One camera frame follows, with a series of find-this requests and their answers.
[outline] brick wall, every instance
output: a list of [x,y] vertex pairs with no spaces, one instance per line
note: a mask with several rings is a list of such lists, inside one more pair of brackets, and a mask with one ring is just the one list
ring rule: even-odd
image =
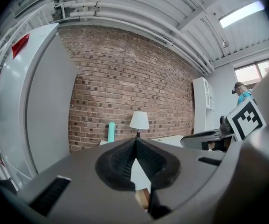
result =
[[135,137],[133,111],[148,112],[155,138],[192,133],[192,80],[200,77],[180,56],[134,33],[105,27],[60,29],[63,44],[78,66],[69,116],[71,152],[107,140]]

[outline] teal yoga mat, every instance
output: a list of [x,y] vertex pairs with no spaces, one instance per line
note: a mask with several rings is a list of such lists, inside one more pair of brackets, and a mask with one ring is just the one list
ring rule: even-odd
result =
[[113,142],[115,139],[115,123],[110,122],[108,125],[108,142]]

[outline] table lamp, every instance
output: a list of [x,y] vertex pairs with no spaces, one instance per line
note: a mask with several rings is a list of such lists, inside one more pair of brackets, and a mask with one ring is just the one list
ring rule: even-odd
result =
[[129,124],[131,128],[138,129],[138,133],[136,138],[140,137],[140,130],[141,129],[149,129],[149,121],[147,112],[142,111],[135,111],[133,113],[131,122]]

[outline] red sticker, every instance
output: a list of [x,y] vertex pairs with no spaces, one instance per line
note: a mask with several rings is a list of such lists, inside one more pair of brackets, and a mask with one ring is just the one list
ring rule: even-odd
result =
[[28,42],[28,38],[30,37],[30,33],[26,34],[23,38],[21,38],[17,43],[12,46],[13,51],[13,59],[16,57],[18,52],[22,49],[22,47]]

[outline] skylight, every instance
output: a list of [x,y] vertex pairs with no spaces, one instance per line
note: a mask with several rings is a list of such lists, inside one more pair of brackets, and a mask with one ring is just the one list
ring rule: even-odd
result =
[[253,13],[259,12],[264,10],[264,5],[258,1],[258,2],[254,2],[252,4],[249,4],[241,9],[239,9],[238,11],[235,11],[233,13],[231,13],[230,15],[222,18],[220,20],[220,23],[222,25],[223,28],[227,27],[228,25],[231,25],[232,23],[234,23],[235,21],[238,21],[244,17],[247,17]]

